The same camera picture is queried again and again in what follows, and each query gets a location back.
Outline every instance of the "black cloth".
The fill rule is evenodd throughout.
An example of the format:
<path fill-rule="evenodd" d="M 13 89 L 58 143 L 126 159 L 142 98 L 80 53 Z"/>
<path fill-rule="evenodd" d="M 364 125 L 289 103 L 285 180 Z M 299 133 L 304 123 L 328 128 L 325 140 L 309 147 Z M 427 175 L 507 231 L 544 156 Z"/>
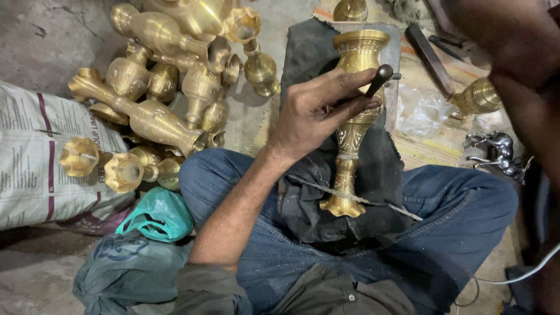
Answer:
<path fill-rule="evenodd" d="M 338 63 L 333 38 L 338 32 L 315 18 L 296 24 L 288 30 L 286 59 L 282 75 L 281 102 L 288 87 L 306 82 L 332 70 Z M 385 131 L 386 112 L 366 132 L 356 171 L 356 196 L 372 202 L 402 204 L 402 171 L 404 163 Z M 336 174 L 338 145 L 331 135 L 315 151 L 291 167 L 279 181 L 278 209 L 294 235 L 304 243 L 332 254 L 350 253 L 354 249 L 387 245 L 412 224 L 412 219 L 387 206 L 368 206 L 357 218 L 335 217 L 319 208 L 328 198 L 323 191 L 302 184 L 289 175 L 308 182 L 332 187 Z"/>

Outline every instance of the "wooden tool handle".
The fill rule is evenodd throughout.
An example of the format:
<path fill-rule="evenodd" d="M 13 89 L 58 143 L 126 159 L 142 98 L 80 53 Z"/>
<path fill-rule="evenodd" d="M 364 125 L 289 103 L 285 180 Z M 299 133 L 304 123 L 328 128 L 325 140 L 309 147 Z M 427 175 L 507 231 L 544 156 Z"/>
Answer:
<path fill-rule="evenodd" d="M 375 77 L 371 80 L 370 88 L 367 89 L 366 97 L 371 98 L 375 93 L 393 77 L 393 68 L 388 64 L 382 64 L 377 68 Z"/>

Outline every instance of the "forearm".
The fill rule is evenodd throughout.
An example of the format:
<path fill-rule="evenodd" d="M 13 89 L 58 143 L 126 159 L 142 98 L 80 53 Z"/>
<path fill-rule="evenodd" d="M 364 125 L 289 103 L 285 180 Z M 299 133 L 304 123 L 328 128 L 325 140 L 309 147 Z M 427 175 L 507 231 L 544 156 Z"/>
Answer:
<path fill-rule="evenodd" d="M 235 273 L 264 200 L 294 161 L 266 146 L 197 235 L 189 262 L 219 265 Z"/>
<path fill-rule="evenodd" d="M 560 28 L 536 1 L 444 0 L 452 22 L 493 58 L 495 71 L 527 87 L 560 67 Z"/>

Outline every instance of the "concrete floor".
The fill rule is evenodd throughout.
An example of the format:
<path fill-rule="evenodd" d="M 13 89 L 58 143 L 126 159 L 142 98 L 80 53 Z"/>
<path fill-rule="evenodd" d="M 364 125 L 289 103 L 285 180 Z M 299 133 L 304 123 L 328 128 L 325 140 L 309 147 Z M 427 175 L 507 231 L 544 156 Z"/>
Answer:
<path fill-rule="evenodd" d="M 0 80 L 69 97 L 66 82 L 78 67 L 94 67 L 105 73 L 114 58 L 124 55 L 126 39 L 109 22 L 111 7 L 119 2 L 0 0 Z M 258 40 L 262 51 L 276 61 L 278 79 L 282 75 L 288 27 L 310 18 L 318 3 L 319 0 L 240 1 L 242 6 L 251 6 L 261 14 L 263 26 Z M 246 60 L 241 45 L 231 46 L 233 53 Z M 240 76 L 228 92 L 226 103 L 230 108 L 226 148 L 248 153 L 271 99 L 255 95 L 245 77 Z M 505 266 L 515 264 L 512 234 L 515 231 L 509 229 L 477 275 L 496 279 Z M 97 238 L 64 230 L 23 228 L 0 233 L 0 240 L 0 314 L 83 312 L 82 304 L 71 294 L 73 275 Z M 472 291 L 467 287 L 459 302 L 467 302 Z M 460 314 L 495 313 L 497 302 L 507 296 L 505 287 L 482 287 L 477 306 L 461 309 Z M 137 312 L 158 313 L 151 308 Z"/>

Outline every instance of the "man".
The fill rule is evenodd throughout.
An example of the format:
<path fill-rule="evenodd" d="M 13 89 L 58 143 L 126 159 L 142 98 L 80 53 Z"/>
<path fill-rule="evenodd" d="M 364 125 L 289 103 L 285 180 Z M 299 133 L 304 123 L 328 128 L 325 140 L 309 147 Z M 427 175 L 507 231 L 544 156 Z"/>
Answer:
<path fill-rule="evenodd" d="M 493 57 L 491 80 L 516 132 L 560 192 L 560 29 L 536 1 L 448 5 L 455 25 Z M 465 271 L 476 272 L 517 209 L 514 189 L 490 174 L 433 165 L 404 172 L 404 206 L 424 220 L 376 251 L 333 257 L 283 233 L 278 178 L 342 122 L 379 106 L 356 96 L 374 74 L 333 70 L 289 87 L 275 133 L 255 160 L 204 150 L 183 164 L 181 191 L 201 230 L 178 278 L 175 314 L 449 310 L 469 280 Z M 556 266 L 558 258 L 540 282 L 550 314 L 560 309 Z"/>

